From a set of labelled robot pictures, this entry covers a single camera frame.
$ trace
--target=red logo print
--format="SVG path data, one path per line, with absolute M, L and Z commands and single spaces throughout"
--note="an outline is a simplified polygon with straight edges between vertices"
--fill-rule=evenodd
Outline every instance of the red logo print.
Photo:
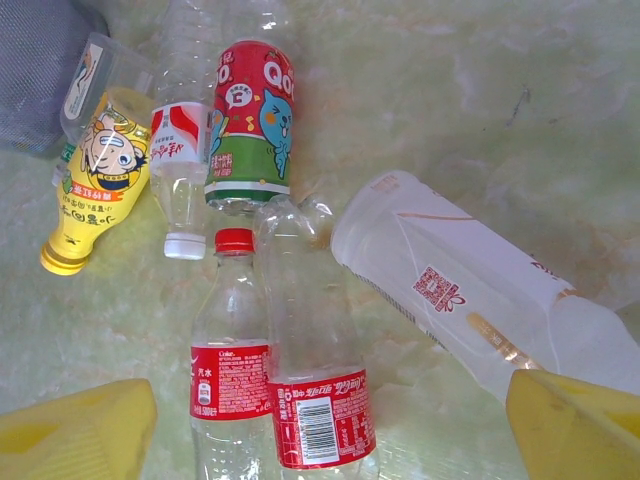
M 436 312 L 453 312 L 455 305 L 467 303 L 458 290 L 460 287 L 449 281 L 433 267 L 427 267 L 413 289 L 426 298 L 436 309 Z
M 184 144 L 171 142 L 169 146 L 162 144 L 158 148 L 154 148 L 151 150 L 151 160 L 155 157 L 162 158 L 166 153 L 169 157 L 173 157 L 176 153 L 180 153 L 180 151 L 184 148 Z
M 158 128 L 162 124 L 162 110 L 158 110 L 153 114 L 153 118 L 151 119 L 151 136 L 155 136 Z

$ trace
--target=white plastic bottle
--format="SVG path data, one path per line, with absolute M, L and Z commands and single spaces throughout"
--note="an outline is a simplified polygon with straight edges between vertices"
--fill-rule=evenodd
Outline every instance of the white plastic bottle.
M 198 480 L 276 475 L 267 395 L 267 329 L 251 230 L 216 235 L 215 284 L 193 325 L 191 427 Z
M 379 476 L 366 371 L 342 269 L 281 195 L 255 218 L 269 312 L 269 393 L 282 480 Z
M 640 394 L 640 347 L 614 312 L 407 172 L 354 196 L 331 249 L 503 403 L 520 368 Z
M 211 0 L 171 0 L 162 25 L 151 189 L 169 224 L 169 258 L 199 260 L 206 251 L 205 150 L 221 46 L 219 7 Z
M 207 203 L 254 212 L 289 193 L 297 44 L 283 0 L 220 2 L 226 48 L 218 63 Z

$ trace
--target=plastic bottle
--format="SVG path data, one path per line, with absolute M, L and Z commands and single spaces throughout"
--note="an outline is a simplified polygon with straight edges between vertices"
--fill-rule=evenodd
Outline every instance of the plastic bottle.
M 206 251 L 205 148 L 221 48 L 219 7 L 211 0 L 171 0 L 162 25 L 151 189 L 169 224 L 169 258 L 199 260 Z
M 254 212 L 289 193 L 297 44 L 283 0 L 221 2 L 222 38 L 205 186 L 209 205 Z
M 60 109 L 60 125 L 67 141 L 53 171 L 51 183 L 54 187 L 64 177 L 71 156 L 100 103 L 112 67 L 118 68 L 114 63 L 124 50 L 126 47 L 101 33 L 89 35 Z
M 267 395 L 263 289 L 253 273 L 251 230 L 215 238 L 215 284 L 193 325 L 191 427 L 199 480 L 275 478 Z
M 283 480 L 377 479 L 366 371 L 342 269 L 281 195 L 256 214 L 267 292 L 269 394 Z
M 87 263 L 96 239 L 125 220 L 149 181 L 153 67 L 124 47 L 57 187 L 58 227 L 40 255 L 57 275 Z
M 331 250 L 503 403 L 519 368 L 640 394 L 640 347 L 614 312 L 407 172 L 354 196 Z

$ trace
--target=transparent bottle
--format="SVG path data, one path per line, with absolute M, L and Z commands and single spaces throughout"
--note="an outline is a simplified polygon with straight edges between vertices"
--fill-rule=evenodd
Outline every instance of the transparent bottle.
M 151 189 L 169 232 L 169 258 L 204 257 L 205 155 L 220 48 L 219 5 L 171 0 L 162 24 L 152 118 Z
M 503 403 L 516 369 L 640 393 L 640 347 L 614 312 L 408 172 L 364 186 L 331 249 Z
M 191 427 L 199 480 L 275 478 L 267 319 L 251 230 L 216 235 L 215 284 L 193 325 Z
M 366 371 L 331 252 L 287 196 L 256 214 L 269 313 L 269 393 L 282 480 L 379 476 Z
M 289 193 L 298 46 L 283 0 L 220 4 L 226 50 L 218 62 L 207 203 L 253 213 Z

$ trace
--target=gray mesh bag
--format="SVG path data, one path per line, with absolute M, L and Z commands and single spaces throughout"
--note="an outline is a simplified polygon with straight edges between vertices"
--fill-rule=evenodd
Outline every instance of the gray mesh bag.
M 102 17 L 73 0 L 0 0 L 0 148 L 44 153 L 89 33 Z

